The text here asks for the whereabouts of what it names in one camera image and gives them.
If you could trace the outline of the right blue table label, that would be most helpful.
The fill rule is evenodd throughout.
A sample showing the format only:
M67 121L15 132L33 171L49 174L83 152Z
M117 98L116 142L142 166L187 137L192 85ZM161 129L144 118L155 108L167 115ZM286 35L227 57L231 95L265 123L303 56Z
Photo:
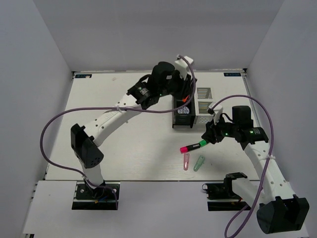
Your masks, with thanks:
M239 72L225 72L225 77L241 77L241 73Z

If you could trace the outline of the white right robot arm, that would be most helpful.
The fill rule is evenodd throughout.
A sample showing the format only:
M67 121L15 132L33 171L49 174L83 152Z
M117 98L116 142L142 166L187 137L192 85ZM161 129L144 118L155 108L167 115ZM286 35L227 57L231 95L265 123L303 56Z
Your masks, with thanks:
M269 155L269 139L255 127L248 106L233 106L232 121L223 118L223 107L208 109L212 120L206 124L202 139L211 144L234 138L252 162L261 186L255 187L242 173L227 174L221 185L209 185L209 198L244 200L254 206L260 229L265 234L299 231L309 211L306 198L299 198L282 175L275 158Z

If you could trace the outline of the orange cap black highlighter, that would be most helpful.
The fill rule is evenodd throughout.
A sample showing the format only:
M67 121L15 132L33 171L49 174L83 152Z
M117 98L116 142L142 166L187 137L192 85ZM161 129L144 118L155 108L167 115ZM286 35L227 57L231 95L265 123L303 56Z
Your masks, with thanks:
M183 99L182 99L182 102L185 103L188 99L189 99L189 96L187 96L186 98L183 98Z

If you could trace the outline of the white slotted organizer container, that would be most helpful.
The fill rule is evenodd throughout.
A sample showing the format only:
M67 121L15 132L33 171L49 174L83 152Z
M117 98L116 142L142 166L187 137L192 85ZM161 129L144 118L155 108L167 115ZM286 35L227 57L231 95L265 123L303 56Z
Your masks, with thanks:
M194 129L204 129L205 124L212 120L211 114L208 113L209 105L214 102L212 89L210 87L197 87L195 103L195 120Z

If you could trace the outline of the blue table label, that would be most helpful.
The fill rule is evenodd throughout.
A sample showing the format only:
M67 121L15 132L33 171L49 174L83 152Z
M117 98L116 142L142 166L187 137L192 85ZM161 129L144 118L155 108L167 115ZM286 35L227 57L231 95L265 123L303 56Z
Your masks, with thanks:
M225 77L241 77L241 73L239 72L225 72Z
M92 74L76 74L75 78L91 78Z

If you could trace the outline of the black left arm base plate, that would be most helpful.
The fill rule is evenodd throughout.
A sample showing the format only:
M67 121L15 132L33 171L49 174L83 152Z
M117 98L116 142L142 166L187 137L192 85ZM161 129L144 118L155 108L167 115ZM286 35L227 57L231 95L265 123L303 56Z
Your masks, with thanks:
M116 194L117 203L114 193L110 189L90 188L85 182L78 182L75 187L72 210L96 210L110 211L117 210L119 203L119 183L106 184L111 187Z

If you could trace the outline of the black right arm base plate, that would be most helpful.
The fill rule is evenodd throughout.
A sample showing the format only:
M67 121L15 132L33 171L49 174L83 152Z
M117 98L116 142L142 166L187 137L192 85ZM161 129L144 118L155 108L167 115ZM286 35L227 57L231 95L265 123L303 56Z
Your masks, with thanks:
M251 208L238 195L229 194L223 183L204 183L202 191L207 195L208 211L240 211L246 206L246 211Z

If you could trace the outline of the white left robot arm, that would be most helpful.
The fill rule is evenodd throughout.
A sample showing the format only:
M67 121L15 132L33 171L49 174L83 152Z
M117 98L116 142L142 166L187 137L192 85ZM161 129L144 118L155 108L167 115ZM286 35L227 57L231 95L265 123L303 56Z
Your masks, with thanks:
M190 57L178 58L173 64L159 62L151 74L144 75L128 89L115 109L107 110L84 126L72 126L71 148L82 166L87 191L94 198L101 197L105 191L100 167L104 155L99 146L124 123L157 104L161 97L171 95L188 101L193 95L193 79L189 74L193 62Z

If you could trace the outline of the black organizer container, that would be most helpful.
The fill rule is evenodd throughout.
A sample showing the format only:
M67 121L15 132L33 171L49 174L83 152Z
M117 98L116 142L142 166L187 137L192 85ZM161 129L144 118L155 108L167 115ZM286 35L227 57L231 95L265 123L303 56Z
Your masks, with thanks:
M174 97L172 98L172 105L173 109L183 107L185 103L182 100L177 100ZM190 128L193 127L194 120L195 120L195 101L194 99L186 105L190 109L189 115L179 115L176 111L172 112L172 128L175 126L189 126Z

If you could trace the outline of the green cap black highlighter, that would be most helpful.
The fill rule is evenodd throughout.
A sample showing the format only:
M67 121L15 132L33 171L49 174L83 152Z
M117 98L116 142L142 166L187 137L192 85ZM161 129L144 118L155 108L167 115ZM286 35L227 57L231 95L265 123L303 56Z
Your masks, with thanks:
M208 142L205 141L205 140L201 140L201 141L199 142L199 145L200 145L201 147L204 147L204 146L206 146L207 144L208 144Z

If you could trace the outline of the left blue table label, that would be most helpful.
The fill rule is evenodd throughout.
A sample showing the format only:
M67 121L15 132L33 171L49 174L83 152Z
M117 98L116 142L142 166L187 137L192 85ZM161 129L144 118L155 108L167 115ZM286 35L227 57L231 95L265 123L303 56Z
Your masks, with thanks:
M76 74L75 78L91 78L92 74Z

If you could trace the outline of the pink cap black highlighter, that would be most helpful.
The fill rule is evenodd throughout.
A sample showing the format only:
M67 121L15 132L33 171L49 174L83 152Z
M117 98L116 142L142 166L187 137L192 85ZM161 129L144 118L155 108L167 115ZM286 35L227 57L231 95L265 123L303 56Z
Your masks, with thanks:
M197 144L192 144L192 145L188 145L188 146L184 146L184 147L181 147L180 148L180 153L188 153L190 151L193 151L193 150L196 150L196 149L199 149L201 146L199 143Z

